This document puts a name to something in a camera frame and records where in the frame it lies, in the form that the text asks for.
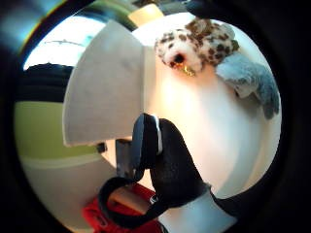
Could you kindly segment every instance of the red object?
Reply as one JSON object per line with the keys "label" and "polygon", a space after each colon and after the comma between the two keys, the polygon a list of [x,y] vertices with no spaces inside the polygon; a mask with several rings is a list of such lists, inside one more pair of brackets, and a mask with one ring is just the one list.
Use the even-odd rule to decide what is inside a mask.
{"label": "red object", "polygon": [[[136,183],[132,187],[132,192],[140,196],[141,198],[149,201],[150,198],[155,195],[155,193],[146,187]],[[139,216],[138,212],[126,207],[123,204],[116,203],[114,205],[109,205],[109,209],[112,211],[122,213],[129,216]],[[95,198],[87,206],[83,208],[83,216],[88,222],[88,224],[94,229],[93,233],[161,233],[161,227],[158,221],[152,220],[144,225],[137,227],[135,229],[126,229],[116,225],[114,222],[109,220],[104,216],[98,209],[98,201]]]}

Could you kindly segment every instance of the black glove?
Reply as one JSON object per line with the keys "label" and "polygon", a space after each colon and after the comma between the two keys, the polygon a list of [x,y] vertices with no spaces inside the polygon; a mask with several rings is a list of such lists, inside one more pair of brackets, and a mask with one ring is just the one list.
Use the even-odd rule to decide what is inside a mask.
{"label": "black glove", "polygon": [[[131,159],[134,178],[111,178],[98,194],[100,210],[122,227],[140,226],[168,208],[183,206],[208,190],[194,166],[183,136],[167,119],[160,119],[157,125],[153,116],[142,114],[138,117],[133,129]],[[121,186],[140,181],[145,169],[151,170],[155,188],[155,203],[148,211],[141,216],[126,216],[109,210],[110,194]]]}

